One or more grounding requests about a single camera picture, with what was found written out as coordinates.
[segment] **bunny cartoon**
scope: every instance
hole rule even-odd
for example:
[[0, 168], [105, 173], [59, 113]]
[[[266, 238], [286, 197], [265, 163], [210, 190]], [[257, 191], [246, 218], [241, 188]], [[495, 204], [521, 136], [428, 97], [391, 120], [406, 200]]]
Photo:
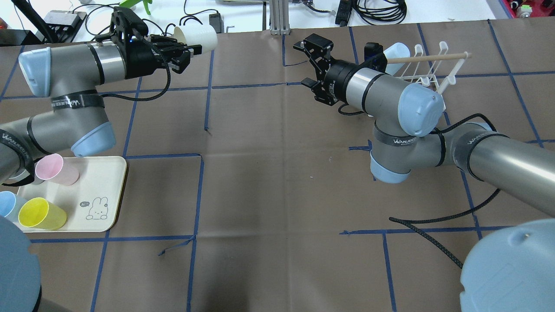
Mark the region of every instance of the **bunny cartoon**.
[[108, 198], [96, 197], [87, 215], [87, 220], [104, 220], [108, 218]]

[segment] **pink cup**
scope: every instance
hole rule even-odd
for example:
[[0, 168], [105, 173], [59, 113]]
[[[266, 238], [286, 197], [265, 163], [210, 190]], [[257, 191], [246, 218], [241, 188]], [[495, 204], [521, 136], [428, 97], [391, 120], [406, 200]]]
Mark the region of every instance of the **pink cup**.
[[63, 185], [72, 185], [79, 179], [79, 170], [59, 154], [45, 156], [35, 167], [37, 178]]

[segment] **light blue cup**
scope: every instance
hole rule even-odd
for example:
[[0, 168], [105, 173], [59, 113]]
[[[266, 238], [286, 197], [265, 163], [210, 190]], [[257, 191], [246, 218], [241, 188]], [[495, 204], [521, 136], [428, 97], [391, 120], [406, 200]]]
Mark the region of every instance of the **light blue cup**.
[[26, 199], [21, 198], [10, 191], [0, 192], [0, 215], [11, 222], [17, 223], [19, 211]]

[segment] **wooden stick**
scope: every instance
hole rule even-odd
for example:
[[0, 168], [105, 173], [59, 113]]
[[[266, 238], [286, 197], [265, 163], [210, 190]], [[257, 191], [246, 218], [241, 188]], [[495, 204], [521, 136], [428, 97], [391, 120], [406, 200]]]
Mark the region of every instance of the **wooden stick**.
[[427, 62], [427, 61], [444, 61], [447, 59], [461, 59], [461, 58], [471, 58], [472, 53], [455, 53], [455, 54], [443, 54], [436, 56], [416, 56], [416, 57], [400, 57], [391, 58], [387, 60], [387, 64], [399, 64], [399, 63], [413, 63], [413, 62]]

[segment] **black cable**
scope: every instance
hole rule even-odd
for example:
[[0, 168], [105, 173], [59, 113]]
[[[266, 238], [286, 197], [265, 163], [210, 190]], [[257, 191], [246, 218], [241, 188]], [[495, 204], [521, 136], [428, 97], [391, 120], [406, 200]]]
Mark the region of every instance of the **black cable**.
[[443, 129], [441, 131], [432, 131], [432, 132], [430, 132], [430, 134], [438, 134], [438, 133], [445, 134], [445, 133], [457, 128], [458, 126], [462, 125], [463, 123], [469, 121], [470, 119], [474, 119], [474, 118], [482, 118], [482, 120], [484, 120], [487, 123], [487, 125], [489, 125], [489, 127], [491, 128], [492, 131], [497, 131], [495, 129], [495, 126], [493, 125], [493, 123], [486, 116], [484, 116], [483, 114], [480, 114], [480, 113], [476, 113], [476, 114], [472, 114], [472, 115], [466, 117], [465, 119], [459, 121], [458, 123], [450, 126], [447, 129]]
[[309, 9], [311, 9], [312, 11], [317, 12], [317, 13], [330, 13], [330, 11], [328, 11], [328, 10], [318, 10], [317, 8], [313, 7], [312, 5], [310, 5], [310, 4], [308, 4], [308, 3], [305, 3], [305, 5], [306, 5]]
[[413, 230], [420, 236], [424, 237], [425, 239], [429, 240], [432, 244], [438, 247], [439, 250], [441, 250], [444, 254], [446, 254], [449, 257], [449, 259], [451, 259], [459, 268], [462, 269], [462, 262], [457, 257], [455, 257], [455, 255], [453, 255], [447, 248], [445, 248], [445, 246], [443, 246], [439, 241], [436, 241], [433, 237], [429, 236], [426, 232], [422, 231], [421, 229], [401, 219], [390, 217], [389, 220], [402, 224], [408, 227], [409, 229]]
[[49, 43], [57, 43], [58, 37], [48, 27], [46, 22], [40, 15], [33, 9], [33, 7], [25, 0], [12, 0], [13, 4], [27, 17], [27, 19], [37, 27], [38, 31], [45, 37]]
[[496, 189], [495, 191], [493, 191], [493, 193], [490, 195], [490, 197], [488, 197], [486, 200], [484, 200], [480, 205], [469, 209], [465, 212], [461, 212], [461, 213], [457, 213], [454, 215], [449, 215], [447, 217], [442, 217], [442, 218], [436, 218], [436, 219], [428, 219], [428, 220], [403, 220], [406, 221], [410, 224], [428, 224], [428, 223], [436, 223], [436, 222], [443, 222], [443, 221], [449, 221], [449, 220], [453, 220], [453, 219], [457, 219], [460, 217], [464, 217], [465, 215], [469, 215], [471, 213], [474, 213], [480, 209], [482, 209], [485, 205], [489, 204], [497, 195], [499, 195], [499, 192], [501, 192], [500, 189]]
[[405, 0], [383, 0], [384, 2], [393, 4], [393, 6], [385, 8], [369, 8], [366, 6], [367, 0], [363, 0], [364, 6], [361, 6], [360, 1], [361, 0], [353, 0], [352, 8], [362, 20], [369, 25], [377, 25], [371, 21], [381, 23], [396, 22], [395, 24], [399, 24], [404, 21], [407, 16], [407, 5]]
[[160, 27], [160, 25], [158, 25], [158, 24], [154, 23], [153, 21], [151, 21], [151, 20], [149, 20], [149, 19], [146, 19], [146, 18], [143, 18], [142, 20], [145, 21], [145, 22], [150, 22], [150, 23], [152, 23], [153, 25], [155, 25], [156, 27], [158, 27], [158, 29], [159, 29], [160, 32], [161, 32], [161, 36], [164, 35], [164, 30], [162, 29], [162, 27]]
[[167, 36], [168, 34], [169, 34], [169, 35], [172, 35], [172, 34], [170, 34], [170, 33], [168, 32], [168, 28], [170, 28], [170, 26], [172, 26], [172, 25], [173, 25], [174, 28], [177, 27], [177, 25], [175, 25], [174, 23], [169, 23], [169, 24], [166, 26], [166, 29], [164, 30], [164, 33], [162, 34], [163, 36]]
[[[153, 45], [151, 42], [147, 41], [144, 38], [142, 38], [142, 41], [143, 41], [143, 43], [148, 45], [152, 50], [154, 50], [154, 52], [156, 52], [157, 54], [162, 55], [162, 52], [155, 45]], [[119, 98], [119, 99], [131, 100], [131, 101], [137, 101], [137, 102], [146, 102], [146, 101], [150, 101], [150, 100], [156, 100], [157, 98], [163, 96], [164, 93], [166, 93], [168, 91], [168, 89], [170, 88], [170, 83], [171, 83], [170, 67], [167, 63], [164, 63], [164, 68], [166, 69], [166, 74], [167, 74], [167, 79], [168, 80], [166, 81], [166, 86], [164, 87], [164, 89], [162, 89], [162, 91], [160, 93], [158, 93], [157, 95], [154, 95], [154, 96], [148, 97], [148, 98], [131, 98], [131, 97], [126, 97], [124, 95], [108, 93], [108, 94], [102, 94], [102, 97], [103, 98], [112, 97], [112, 98]]]
[[184, 17], [181, 17], [179, 19], [179, 25], [181, 26], [181, 23], [183, 22], [183, 25], [185, 25], [185, 23], [191, 19], [194, 19], [195, 21], [199, 22], [201, 25], [203, 25], [203, 23], [201, 22], [201, 20], [199, 20], [198, 17], [196, 16], [192, 16], [192, 15], [186, 15]]
[[344, 112], [342, 109], [343, 107], [348, 106], [347, 103], [343, 103], [341, 106], [339, 106], [339, 108], [337, 109], [337, 111], [344, 116], [356, 116], [356, 115], [360, 115], [360, 114], [364, 114], [363, 111], [359, 111], [359, 112], [353, 112], [353, 113], [348, 113], [348, 112]]
[[25, 30], [25, 26], [23, 26], [23, 21], [21, 20], [21, 16], [19, 16], [19, 12], [17, 12], [16, 5], [13, 5], [13, 9], [16, 10], [17, 18], [19, 18], [19, 22], [21, 24], [21, 29]]
[[185, 13], [185, 15], [197, 15], [197, 14], [201, 14], [201, 13], [208, 12], [208, 11], [214, 11], [214, 12], [216, 12], [216, 13], [220, 13], [220, 12], [219, 12], [218, 10], [216, 10], [216, 9], [206, 9], [206, 10], [198, 11], [198, 12], [196, 12], [196, 13], [191, 13], [191, 14], [189, 14], [189, 13], [187, 13], [187, 11], [185, 11], [185, 5], [186, 5], [186, 4], [187, 4], [187, 0], [185, 0], [185, 2], [183, 3], [183, 13]]
[[[434, 134], [440, 134], [442, 135], [443, 133], [449, 132], [455, 128], [457, 128], [458, 126], [460, 126], [461, 124], [467, 122], [470, 119], [476, 118], [476, 117], [480, 117], [482, 118], [488, 125], [489, 127], [495, 131], [495, 126], [491, 123], [491, 121], [484, 116], [483, 114], [477, 113], [477, 114], [473, 114], [468, 116], [467, 118], [464, 118], [463, 120], [459, 121], [458, 123], [450, 126], [447, 129], [444, 130], [438, 130], [437, 128], [435, 128], [436, 131], [432, 132]], [[447, 248], [445, 248], [445, 246], [443, 246], [439, 241], [436, 241], [433, 237], [429, 236], [428, 234], [426, 234], [424, 231], [422, 231], [421, 229], [417, 228], [416, 226], [414, 226], [414, 224], [428, 224], [428, 223], [436, 223], [436, 222], [443, 222], [443, 221], [448, 221], [448, 220], [453, 220], [453, 219], [457, 219], [460, 217], [464, 217], [465, 215], [469, 215], [472, 214], [476, 211], [478, 211], [479, 209], [482, 209], [483, 207], [485, 207], [487, 204], [489, 204], [497, 195], [499, 195], [500, 193], [500, 189], [496, 189], [495, 191], [493, 191], [493, 193], [486, 199], [484, 200], [480, 205], [475, 206], [474, 208], [471, 208], [469, 210], [466, 210], [464, 212], [461, 213], [457, 213], [454, 215], [449, 215], [447, 217], [441, 217], [441, 218], [435, 218], [435, 219], [427, 219], [427, 220], [404, 220], [404, 219], [398, 219], [398, 218], [394, 218], [394, 217], [389, 217], [389, 221], [395, 222], [395, 223], [399, 223], [402, 224], [408, 228], [410, 228], [411, 230], [413, 230], [414, 232], [416, 232], [417, 234], [419, 234], [420, 236], [424, 237], [425, 239], [427, 239], [428, 241], [430, 241], [432, 244], [434, 244], [436, 247], [439, 248], [439, 250], [441, 250], [444, 254], [446, 254], [449, 259], [451, 259], [459, 268], [462, 269], [463, 263], [457, 259], [457, 257], [455, 257]]]
[[89, 30], [89, 25], [88, 25], [88, 24], [89, 24], [89, 18], [91, 17], [91, 15], [93, 14], [94, 11], [99, 10], [99, 9], [102, 9], [102, 8], [111, 8], [112, 10], [115, 11], [115, 8], [114, 8], [113, 6], [116, 6], [116, 5], [118, 5], [118, 3], [100, 4], [100, 5], [98, 6], [98, 8], [94, 8], [91, 12], [89, 12], [89, 14], [88, 14], [87, 17], [85, 18], [85, 22], [84, 22], [84, 24], [85, 24], [85, 30], [86, 30], [89, 34], [91, 34], [91, 35], [93, 35], [93, 36], [97, 36], [97, 34], [92, 33], [92, 32]]

